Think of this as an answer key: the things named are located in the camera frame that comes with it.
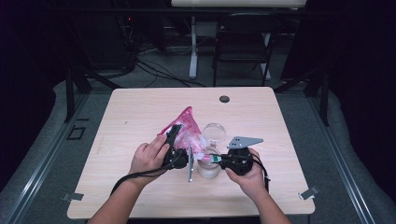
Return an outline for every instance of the pink plastic bag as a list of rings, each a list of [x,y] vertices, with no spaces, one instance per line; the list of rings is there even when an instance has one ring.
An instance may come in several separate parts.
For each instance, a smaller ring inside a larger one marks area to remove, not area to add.
[[[197,123],[192,117],[192,107],[188,106],[181,112],[181,114],[172,121],[166,128],[159,134],[166,134],[171,131],[174,124],[181,124],[181,129],[177,134],[174,148],[189,148],[192,145],[193,153],[205,151],[205,141],[201,136],[201,131]]]

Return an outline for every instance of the table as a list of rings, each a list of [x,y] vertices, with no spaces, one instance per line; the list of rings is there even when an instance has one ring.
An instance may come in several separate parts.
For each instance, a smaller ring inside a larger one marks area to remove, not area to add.
[[[222,103],[222,95],[230,97]],[[271,178],[270,194],[285,214],[312,214],[312,199],[298,192],[308,189],[288,129],[272,89],[159,88],[117,89],[108,102],[75,193],[70,218],[90,218],[106,201],[114,184],[127,174],[135,149],[150,142],[187,106],[200,129],[220,123],[227,137],[220,153],[234,136],[263,138],[255,145]],[[195,172],[188,183],[188,168],[170,170],[150,183],[138,198],[130,217],[239,217],[257,216],[254,203],[224,171],[213,179]]]
[[[172,7],[304,7],[306,0],[172,0]],[[196,48],[196,20],[191,17],[191,62],[190,74],[191,79],[197,76],[198,54]],[[266,64],[261,64],[262,72]]]

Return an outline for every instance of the black chair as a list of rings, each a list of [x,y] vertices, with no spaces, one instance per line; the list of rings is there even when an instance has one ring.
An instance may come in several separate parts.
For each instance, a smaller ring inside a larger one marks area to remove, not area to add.
[[[233,13],[219,20],[216,30],[213,86],[216,86],[218,62],[221,63],[266,63],[262,86],[270,64],[276,35],[282,21],[275,15],[262,13]],[[265,44],[265,35],[270,35]]]

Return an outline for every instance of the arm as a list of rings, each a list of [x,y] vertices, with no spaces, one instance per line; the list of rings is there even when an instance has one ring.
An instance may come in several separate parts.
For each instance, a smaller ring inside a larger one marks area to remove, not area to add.
[[[250,148],[250,153],[259,157],[259,153]],[[226,173],[230,179],[237,183],[241,190],[256,204],[259,209],[262,224],[283,224],[290,223],[288,218],[277,206],[274,199],[268,193],[264,186],[262,176],[262,168],[254,163],[251,171],[245,175],[237,175],[230,169],[226,169]]]
[[[140,145],[134,154],[128,174],[161,167],[163,158],[169,149],[169,144],[164,145],[165,141],[166,136],[160,135],[150,144]],[[157,177],[144,176],[124,181],[90,219],[89,223],[126,223],[143,188]]]

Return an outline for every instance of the forearm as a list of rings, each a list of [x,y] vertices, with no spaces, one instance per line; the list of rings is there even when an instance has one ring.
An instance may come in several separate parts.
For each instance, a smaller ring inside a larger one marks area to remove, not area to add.
[[[124,181],[96,212],[89,223],[125,224],[142,190],[143,188],[133,181]]]
[[[290,223],[289,219],[285,216],[274,199],[267,192],[259,194],[259,196],[253,200],[253,202],[259,209],[262,224]]]

